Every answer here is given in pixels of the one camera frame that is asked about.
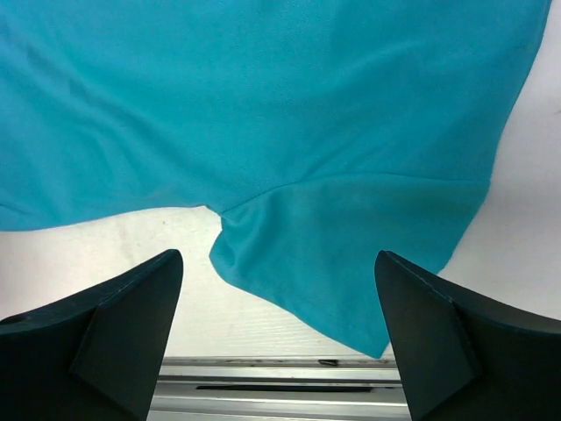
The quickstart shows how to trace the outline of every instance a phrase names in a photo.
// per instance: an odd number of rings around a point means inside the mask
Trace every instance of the white surface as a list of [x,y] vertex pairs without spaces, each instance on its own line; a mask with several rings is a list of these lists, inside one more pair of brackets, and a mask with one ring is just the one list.
[[[443,276],[561,318],[561,1],[503,134],[492,188]],[[186,276],[167,355],[356,355],[285,311],[222,282],[207,255],[218,218],[146,210],[40,232],[0,233],[0,318],[124,272],[167,248]]]

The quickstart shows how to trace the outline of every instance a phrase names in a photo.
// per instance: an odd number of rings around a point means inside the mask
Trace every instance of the teal fabric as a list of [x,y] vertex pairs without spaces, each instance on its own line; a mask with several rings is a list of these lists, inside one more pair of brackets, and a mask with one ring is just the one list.
[[227,282],[379,356],[376,254],[451,257],[549,6],[0,0],[0,230],[206,205]]

